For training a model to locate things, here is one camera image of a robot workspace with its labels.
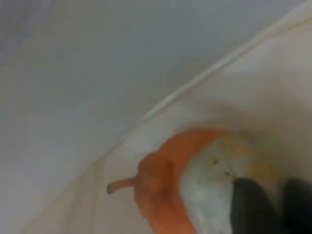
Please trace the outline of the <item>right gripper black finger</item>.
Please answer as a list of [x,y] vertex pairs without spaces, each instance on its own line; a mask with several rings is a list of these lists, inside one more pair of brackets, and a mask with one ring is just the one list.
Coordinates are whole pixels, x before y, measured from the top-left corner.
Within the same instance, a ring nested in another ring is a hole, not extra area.
[[290,179],[284,186],[284,220],[291,234],[312,232],[312,185]]
[[234,181],[230,222],[233,234],[279,234],[280,218],[255,181]]

